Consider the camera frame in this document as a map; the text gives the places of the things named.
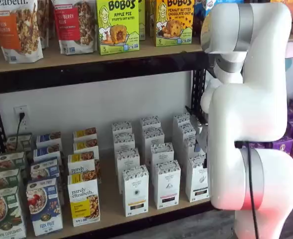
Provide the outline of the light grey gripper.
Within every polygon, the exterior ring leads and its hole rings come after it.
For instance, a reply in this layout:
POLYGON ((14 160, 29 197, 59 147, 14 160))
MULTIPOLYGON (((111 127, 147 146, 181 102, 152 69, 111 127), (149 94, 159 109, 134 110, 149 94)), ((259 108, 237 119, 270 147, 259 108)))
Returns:
MULTIPOLYGON (((201 123, 195 115, 190 116, 190 122, 196 131, 194 152, 207 152, 208 123, 201 123)), ((203 168, 207 168, 207 153, 203 161, 203 168)))

